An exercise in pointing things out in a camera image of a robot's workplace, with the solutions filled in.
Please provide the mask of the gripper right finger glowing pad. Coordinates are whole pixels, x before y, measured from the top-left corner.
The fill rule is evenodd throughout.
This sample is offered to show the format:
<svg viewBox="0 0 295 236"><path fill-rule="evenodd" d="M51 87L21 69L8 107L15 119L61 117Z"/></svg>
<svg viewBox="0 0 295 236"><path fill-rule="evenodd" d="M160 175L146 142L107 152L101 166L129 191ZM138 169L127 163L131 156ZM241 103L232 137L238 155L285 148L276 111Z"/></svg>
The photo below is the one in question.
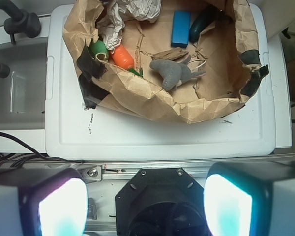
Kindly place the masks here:
<svg viewBox="0 0 295 236"><path fill-rule="evenodd" d="M214 236L295 236L295 161L213 164L204 211Z"/></svg>

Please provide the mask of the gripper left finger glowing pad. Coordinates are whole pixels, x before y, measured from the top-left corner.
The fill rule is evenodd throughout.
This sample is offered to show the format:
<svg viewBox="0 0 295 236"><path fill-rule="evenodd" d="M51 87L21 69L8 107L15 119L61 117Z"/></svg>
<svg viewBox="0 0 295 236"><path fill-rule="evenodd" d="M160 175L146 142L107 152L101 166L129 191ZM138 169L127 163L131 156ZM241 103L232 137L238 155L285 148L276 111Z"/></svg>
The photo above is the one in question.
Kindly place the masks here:
<svg viewBox="0 0 295 236"><path fill-rule="evenodd" d="M88 192L73 168L0 168L0 236L81 236Z"/></svg>

